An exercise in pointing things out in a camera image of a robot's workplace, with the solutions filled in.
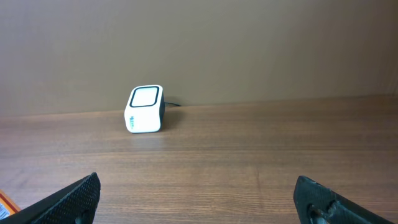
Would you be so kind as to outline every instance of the brown wall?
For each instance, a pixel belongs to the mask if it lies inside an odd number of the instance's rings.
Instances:
[[[3,0],[0,116],[393,93],[398,1]]]

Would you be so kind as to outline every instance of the white cube device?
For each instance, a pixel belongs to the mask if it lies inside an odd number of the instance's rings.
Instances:
[[[163,88],[160,85],[135,87],[124,110],[127,130],[131,133],[160,130],[164,109]]]

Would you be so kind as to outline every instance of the white square screen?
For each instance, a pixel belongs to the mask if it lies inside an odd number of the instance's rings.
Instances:
[[[150,106],[156,101],[157,87],[144,87],[136,89],[131,106]]]

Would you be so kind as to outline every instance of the orange object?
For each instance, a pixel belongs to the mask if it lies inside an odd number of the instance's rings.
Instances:
[[[0,190],[0,220],[15,214],[20,210],[21,209],[2,190]]]

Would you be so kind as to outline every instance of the wood grain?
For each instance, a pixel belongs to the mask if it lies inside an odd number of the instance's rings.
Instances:
[[[398,222],[398,99],[167,108],[152,134],[122,111],[0,119],[0,189],[21,208],[97,172],[95,223],[298,223],[306,175]]]

